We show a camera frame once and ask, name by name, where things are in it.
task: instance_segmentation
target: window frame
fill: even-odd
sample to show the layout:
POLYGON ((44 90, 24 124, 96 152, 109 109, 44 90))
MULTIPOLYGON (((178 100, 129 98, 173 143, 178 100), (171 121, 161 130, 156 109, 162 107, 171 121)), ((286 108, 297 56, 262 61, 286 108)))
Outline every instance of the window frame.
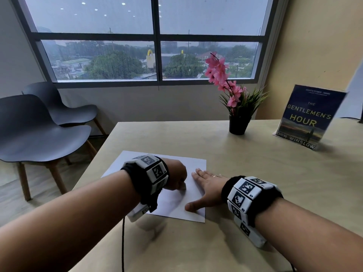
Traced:
POLYGON ((268 0, 264 23, 261 30, 264 35, 195 35, 195 34, 160 34, 159 25, 159 0, 151 0, 152 25, 154 34, 118 34, 118 33, 56 33, 38 32, 28 10, 25 0, 11 0, 25 31, 30 45, 38 60, 41 71, 48 82, 52 82, 57 88, 102 88, 102 87, 139 87, 139 86, 182 86, 182 85, 206 85, 210 84, 206 79, 164 79, 162 78, 161 41, 190 41, 190 42, 257 42, 257 52, 253 64, 251 78, 234 78, 239 83, 257 84, 261 76, 261 68, 265 59, 266 48, 270 40, 275 14, 278 10, 279 0, 268 0), (154 42, 157 80, 135 81, 58 81, 48 55, 45 52, 42 40, 91 40, 91 41, 149 41, 154 42))

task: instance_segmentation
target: chair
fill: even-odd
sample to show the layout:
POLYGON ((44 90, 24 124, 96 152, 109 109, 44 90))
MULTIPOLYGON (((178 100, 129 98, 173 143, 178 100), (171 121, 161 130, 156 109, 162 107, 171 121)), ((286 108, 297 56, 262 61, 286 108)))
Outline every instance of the chair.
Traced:
POLYGON ((85 105, 69 108, 63 104, 61 95, 53 83, 38 82, 25 87, 23 94, 38 96, 48 108, 53 121, 60 125, 80 125, 94 121, 104 137, 106 133, 96 118, 97 106, 85 105))
POLYGON ((46 166, 64 194, 67 189, 56 167, 58 161, 85 143, 92 157, 97 153, 87 140, 90 126, 58 126, 47 107, 34 95, 0 99, 0 130, 0 160, 17 163, 26 201, 31 200, 31 196, 24 163, 46 166))

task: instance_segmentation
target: blue book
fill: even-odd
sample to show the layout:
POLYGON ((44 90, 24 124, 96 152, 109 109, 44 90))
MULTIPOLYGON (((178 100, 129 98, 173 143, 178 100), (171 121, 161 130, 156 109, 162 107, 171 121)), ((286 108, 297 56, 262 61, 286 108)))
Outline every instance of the blue book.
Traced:
POLYGON ((316 150, 346 94, 295 85, 274 135, 316 150))

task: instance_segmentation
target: person's left arm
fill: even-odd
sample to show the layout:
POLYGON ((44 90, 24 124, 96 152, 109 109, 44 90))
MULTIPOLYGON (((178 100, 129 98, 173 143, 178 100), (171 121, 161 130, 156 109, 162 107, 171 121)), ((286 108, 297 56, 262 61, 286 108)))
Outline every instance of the person's left arm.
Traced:
MULTIPOLYGON (((170 190, 187 172, 163 158, 170 190)), ((68 192, 0 228, 1 271, 68 271, 140 202, 124 170, 68 192)))

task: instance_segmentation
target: flower pot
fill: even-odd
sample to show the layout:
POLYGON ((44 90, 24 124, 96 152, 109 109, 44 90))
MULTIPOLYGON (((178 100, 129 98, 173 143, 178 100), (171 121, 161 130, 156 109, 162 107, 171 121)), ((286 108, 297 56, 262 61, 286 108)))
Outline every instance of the flower pot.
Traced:
POLYGON ((238 136, 245 133, 251 117, 229 116, 229 132, 238 136))

